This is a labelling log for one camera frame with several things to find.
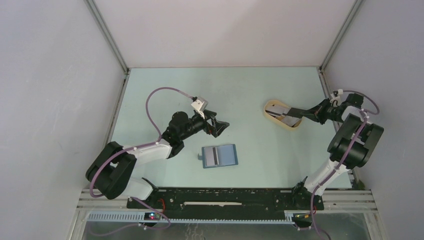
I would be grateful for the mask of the grey striped card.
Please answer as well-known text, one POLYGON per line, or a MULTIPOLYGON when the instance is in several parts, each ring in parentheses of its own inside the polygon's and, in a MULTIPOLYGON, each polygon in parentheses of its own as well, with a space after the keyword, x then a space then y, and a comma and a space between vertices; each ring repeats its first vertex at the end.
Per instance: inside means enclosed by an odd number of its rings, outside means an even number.
POLYGON ((207 146, 202 149, 203 163, 206 168, 219 165, 219 154, 216 146, 207 146))

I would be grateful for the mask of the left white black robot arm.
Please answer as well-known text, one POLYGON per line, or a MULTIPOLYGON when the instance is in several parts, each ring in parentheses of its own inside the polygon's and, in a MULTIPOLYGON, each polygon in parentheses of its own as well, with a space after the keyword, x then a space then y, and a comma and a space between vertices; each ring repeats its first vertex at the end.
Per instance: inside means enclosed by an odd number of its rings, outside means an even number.
POLYGON ((230 126, 228 122, 217 120, 216 112, 205 110, 203 113, 195 112, 192 117, 183 111, 174 113, 159 140, 151 143, 127 147, 115 141, 106 144, 85 173, 90 189, 100 192, 91 191, 91 196, 109 200, 124 196, 137 198, 145 208, 156 206, 156 186, 144 177, 134 177, 134 169, 175 157, 184 148, 184 140, 198 132, 217 138, 230 126))

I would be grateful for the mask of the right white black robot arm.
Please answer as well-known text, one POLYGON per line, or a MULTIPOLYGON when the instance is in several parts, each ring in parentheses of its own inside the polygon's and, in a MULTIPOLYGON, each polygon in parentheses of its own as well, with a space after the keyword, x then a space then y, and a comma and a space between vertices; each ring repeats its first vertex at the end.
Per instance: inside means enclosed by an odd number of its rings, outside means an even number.
POLYGON ((327 148, 328 160, 292 188, 290 201, 297 209, 304 209, 310 202, 316 203, 329 184, 340 175, 363 167, 384 132, 383 127, 369 122, 372 111, 362 107, 367 96, 350 90, 346 99, 339 102, 337 97, 340 95, 340 92, 334 92, 331 99, 326 98, 310 109, 291 108, 286 114, 321 125, 328 120, 341 124, 327 148))

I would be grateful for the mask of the blue card holder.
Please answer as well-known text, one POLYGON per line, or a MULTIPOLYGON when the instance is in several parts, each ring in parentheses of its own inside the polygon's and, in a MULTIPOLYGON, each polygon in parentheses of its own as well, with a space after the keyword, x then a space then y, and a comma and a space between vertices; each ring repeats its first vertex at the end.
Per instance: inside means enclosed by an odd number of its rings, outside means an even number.
POLYGON ((216 167, 205 167, 204 158, 203 158, 203 148, 204 147, 201 148, 201 151, 197 156, 198 160, 202 162, 204 169, 236 166, 236 165, 239 164, 236 145, 235 144, 225 144, 225 145, 208 146, 208 147, 217 147, 218 157, 219 157, 219 165, 216 166, 216 167))

